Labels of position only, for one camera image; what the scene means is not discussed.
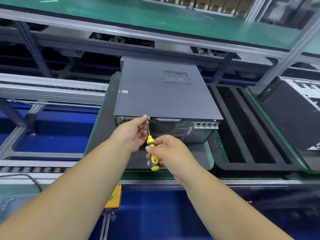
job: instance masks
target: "yellow and black screwdriver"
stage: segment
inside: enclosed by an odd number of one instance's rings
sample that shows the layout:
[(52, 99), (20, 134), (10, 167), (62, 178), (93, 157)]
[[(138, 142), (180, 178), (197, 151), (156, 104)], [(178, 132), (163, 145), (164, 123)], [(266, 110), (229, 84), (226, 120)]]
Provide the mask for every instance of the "yellow and black screwdriver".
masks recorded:
[[(149, 121), (148, 120), (146, 121), (146, 128), (148, 130), (148, 139), (147, 139), (146, 143), (148, 144), (148, 146), (154, 147), (155, 146), (155, 141), (152, 138), (152, 136), (150, 135)], [(151, 167), (152, 171), (158, 171), (160, 169), (159, 159), (155, 155), (151, 155), (150, 167)]]

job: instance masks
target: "black cable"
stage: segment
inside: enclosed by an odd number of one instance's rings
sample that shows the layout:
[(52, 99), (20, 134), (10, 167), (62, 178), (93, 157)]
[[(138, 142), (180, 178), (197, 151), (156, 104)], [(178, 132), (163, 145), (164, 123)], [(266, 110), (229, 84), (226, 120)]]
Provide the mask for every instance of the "black cable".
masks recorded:
[(40, 193), (42, 192), (42, 188), (41, 188), (40, 184), (38, 184), (38, 182), (33, 177), (31, 177), (29, 174), (16, 173), (16, 174), (9, 174), (9, 175), (1, 175), (0, 178), (11, 177), (11, 176), (26, 176), (26, 177), (28, 177), (38, 187)]

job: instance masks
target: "hand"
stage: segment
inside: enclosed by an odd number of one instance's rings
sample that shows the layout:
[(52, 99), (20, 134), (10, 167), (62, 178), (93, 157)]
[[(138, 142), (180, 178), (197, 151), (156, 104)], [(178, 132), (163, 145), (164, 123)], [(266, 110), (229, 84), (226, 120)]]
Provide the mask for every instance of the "hand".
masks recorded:
[(123, 143), (123, 146), (128, 148), (131, 153), (137, 152), (148, 137), (147, 119), (150, 120), (150, 117), (144, 115), (119, 125), (110, 138), (118, 143)]
[(158, 157), (160, 166), (165, 166), (170, 173), (173, 174), (174, 179), (185, 186), (188, 179), (197, 172), (198, 168), (202, 168), (186, 145), (179, 139), (163, 135), (154, 140), (156, 146), (146, 146), (150, 158), (150, 154)]

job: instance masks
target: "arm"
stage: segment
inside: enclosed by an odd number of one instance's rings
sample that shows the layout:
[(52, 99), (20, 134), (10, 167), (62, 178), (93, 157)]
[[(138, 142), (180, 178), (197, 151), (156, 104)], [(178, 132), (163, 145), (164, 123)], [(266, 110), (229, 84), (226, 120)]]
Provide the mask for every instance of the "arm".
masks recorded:
[(131, 153), (147, 138), (146, 119), (118, 126), (107, 141), (1, 224), (1, 238), (87, 240)]
[(205, 170), (178, 139), (166, 135), (146, 147), (184, 186), (198, 216), (213, 239), (290, 240), (280, 228)]

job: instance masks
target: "person's right hand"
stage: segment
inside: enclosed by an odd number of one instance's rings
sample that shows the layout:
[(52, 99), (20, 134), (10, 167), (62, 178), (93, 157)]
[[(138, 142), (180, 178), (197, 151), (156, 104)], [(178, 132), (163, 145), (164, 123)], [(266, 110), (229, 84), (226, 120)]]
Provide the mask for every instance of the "person's right hand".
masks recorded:
[(158, 157), (160, 166), (166, 167), (173, 174), (178, 184), (185, 186), (188, 179), (197, 172), (198, 168), (202, 168), (197, 162), (190, 150), (179, 139), (163, 135), (154, 140), (156, 146), (146, 146), (150, 158), (150, 154)]

